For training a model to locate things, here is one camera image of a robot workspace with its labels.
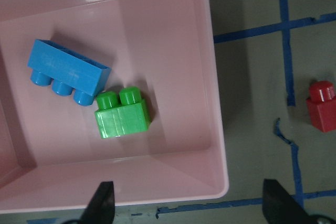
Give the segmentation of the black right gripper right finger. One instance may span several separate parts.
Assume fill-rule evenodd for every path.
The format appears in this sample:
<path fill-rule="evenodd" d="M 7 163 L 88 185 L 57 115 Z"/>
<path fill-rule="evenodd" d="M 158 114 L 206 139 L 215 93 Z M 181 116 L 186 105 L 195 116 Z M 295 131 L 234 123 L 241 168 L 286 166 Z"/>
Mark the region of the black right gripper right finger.
<path fill-rule="evenodd" d="M 275 179 L 264 179 L 262 211 L 268 223 L 312 223 L 311 217 Z"/>

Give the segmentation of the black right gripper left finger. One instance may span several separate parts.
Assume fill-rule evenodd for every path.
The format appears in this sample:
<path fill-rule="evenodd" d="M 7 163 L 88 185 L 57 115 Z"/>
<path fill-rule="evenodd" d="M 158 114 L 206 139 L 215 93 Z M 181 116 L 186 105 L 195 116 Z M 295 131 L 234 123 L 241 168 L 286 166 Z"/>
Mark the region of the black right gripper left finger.
<path fill-rule="evenodd" d="M 115 198 L 113 182 L 101 182 L 79 219 L 79 223 L 113 223 Z"/>

